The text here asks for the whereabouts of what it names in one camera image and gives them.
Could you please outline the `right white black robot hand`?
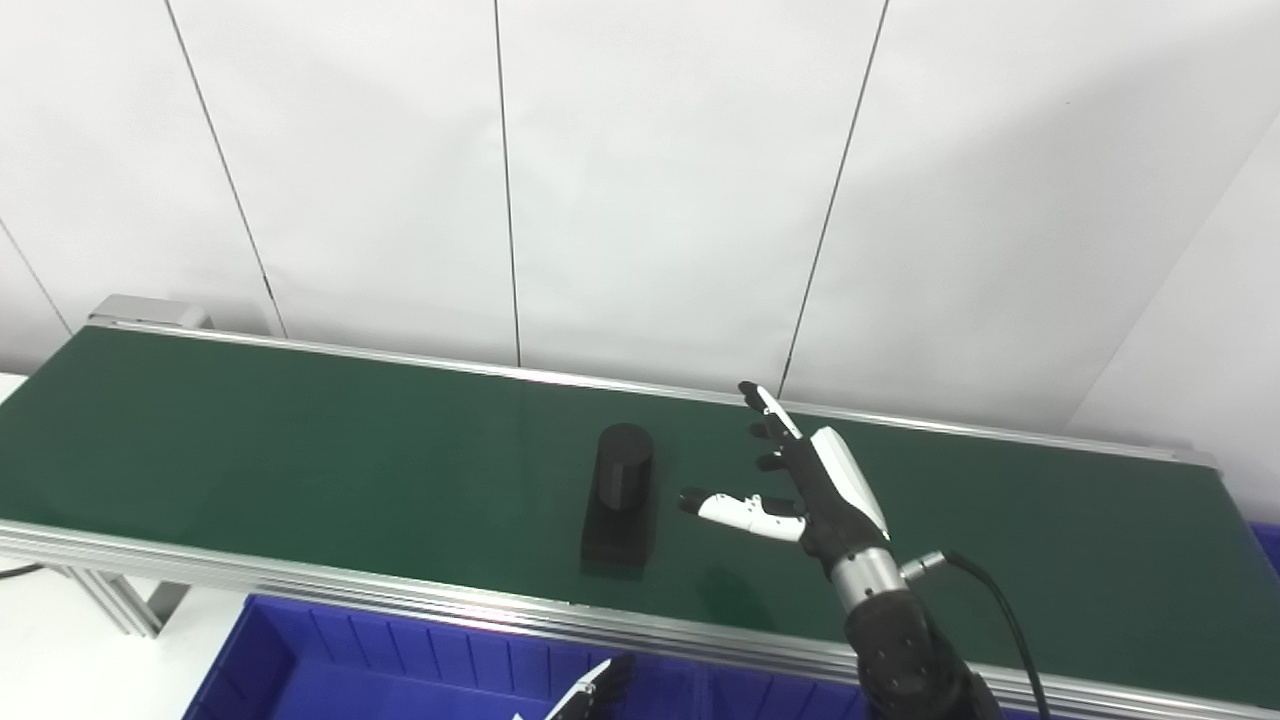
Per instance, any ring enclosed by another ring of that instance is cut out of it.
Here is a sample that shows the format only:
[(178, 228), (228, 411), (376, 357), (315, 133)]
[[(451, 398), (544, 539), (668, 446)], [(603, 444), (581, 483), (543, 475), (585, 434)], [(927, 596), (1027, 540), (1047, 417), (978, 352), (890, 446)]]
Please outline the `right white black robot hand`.
[(690, 487), (681, 492), (678, 507), (754, 536), (797, 543), (820, 562), (833, 585), (851, 587), (858, 596), (902, 587), (884, 514), (840, 433), (831, 427), (803, 432), (755, 382), (740, 382), (739, 392), (762, 418), (751, 425), (751, 434), (771, 446), (756, 459), (756, 468), (785, 473), (799, 500)]

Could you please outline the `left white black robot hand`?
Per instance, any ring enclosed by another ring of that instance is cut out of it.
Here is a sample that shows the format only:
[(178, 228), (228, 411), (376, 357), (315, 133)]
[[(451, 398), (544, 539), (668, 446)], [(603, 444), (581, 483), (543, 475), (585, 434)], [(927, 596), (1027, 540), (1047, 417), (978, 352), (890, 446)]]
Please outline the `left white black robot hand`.
[(636, 666), (635, 653), (603, 659), (529, 719), (613, 719), (630, 696)]

